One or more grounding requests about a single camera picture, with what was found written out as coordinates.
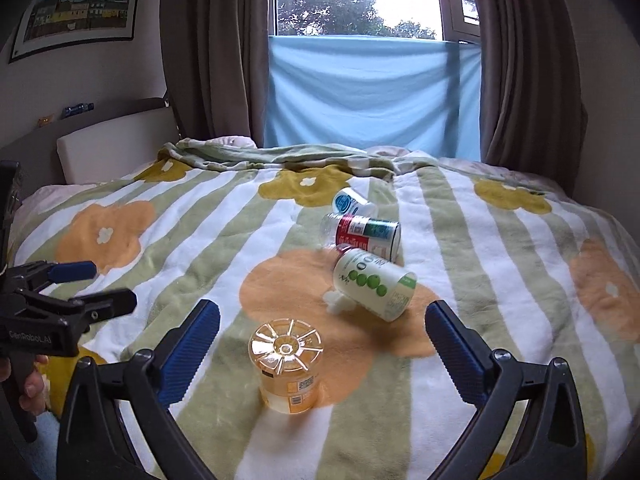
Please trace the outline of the person's left hand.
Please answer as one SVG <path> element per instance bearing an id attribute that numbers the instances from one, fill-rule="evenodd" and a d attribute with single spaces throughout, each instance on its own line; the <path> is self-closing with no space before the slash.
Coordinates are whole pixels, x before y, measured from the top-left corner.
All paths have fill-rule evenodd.
<path id="1" fill-rule="evenodd" d="M 27 376 L 24 383 L 24 393 L 20 397 L 22 409 L 34 416 L 41 415 L 46 410 L 46 400 L 44 400 L 44 382 L 37 364 L 48 364 L 49 358 L 38 354 L 35 356 L 32 372 Z M 0 359 L 0 382 L 4 382 L 11 374 L 11 363 L 7 358 Z"/>

